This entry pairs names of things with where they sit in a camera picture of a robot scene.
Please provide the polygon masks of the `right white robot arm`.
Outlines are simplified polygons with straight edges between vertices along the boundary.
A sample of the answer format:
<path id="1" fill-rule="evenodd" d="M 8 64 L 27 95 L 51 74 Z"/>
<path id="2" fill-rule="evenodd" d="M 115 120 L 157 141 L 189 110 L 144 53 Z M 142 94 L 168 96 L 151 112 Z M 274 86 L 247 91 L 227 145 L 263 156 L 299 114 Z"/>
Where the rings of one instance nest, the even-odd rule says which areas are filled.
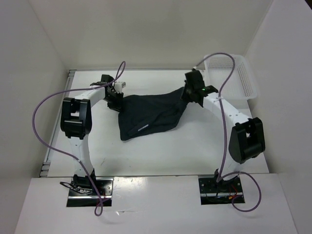
<path id="1" fill-rule="evenodd" d="M 213 86 L 205 86 L 202 74 L 193 69 L 185 74 L 181 99 L 195 102 L 221 120 L 224 133 L 224 153 L 216 171 L 215 188 L 224 192 L 231 186 L 231 179 L 247 160 L 256 158 L 265 150 L 262 121 L 243 114 Z"/>

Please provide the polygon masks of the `dark navy shorts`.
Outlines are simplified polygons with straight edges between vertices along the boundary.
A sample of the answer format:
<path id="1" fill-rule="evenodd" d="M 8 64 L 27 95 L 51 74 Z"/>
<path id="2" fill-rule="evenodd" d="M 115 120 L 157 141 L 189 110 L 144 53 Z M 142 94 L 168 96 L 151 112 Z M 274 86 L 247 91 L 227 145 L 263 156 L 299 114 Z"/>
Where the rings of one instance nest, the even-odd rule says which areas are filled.
<path id="1" fill-rule="evenodd" d="M 162 95 L 130 95 L 123 99 L 118 114 L 120 139 L 161 133 L 175 128 L 187 102 L 181 100 L 183 87 Z"/>

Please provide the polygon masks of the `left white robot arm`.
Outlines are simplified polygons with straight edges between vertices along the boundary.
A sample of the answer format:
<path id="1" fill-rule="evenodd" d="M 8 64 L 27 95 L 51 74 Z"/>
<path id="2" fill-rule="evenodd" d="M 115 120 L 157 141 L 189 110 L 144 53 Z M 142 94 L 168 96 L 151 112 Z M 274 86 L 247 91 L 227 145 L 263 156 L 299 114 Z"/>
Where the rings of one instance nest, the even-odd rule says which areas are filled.
<path id="1" fill-rule="evenodd" d="M 66 97 L 62 102 L 60 128 L 69 139 L 74 156 L 75 172 L 72 187 L 91 195 L 97 190 L 95 170 L 91 163 L 88 135 L 92 129 L 92 107 L 99 101 L 108 107 L 121 111 L 125 82 L 114 82 L 110 75 L 102 75 L 101 80 L 75 97 Z"/>

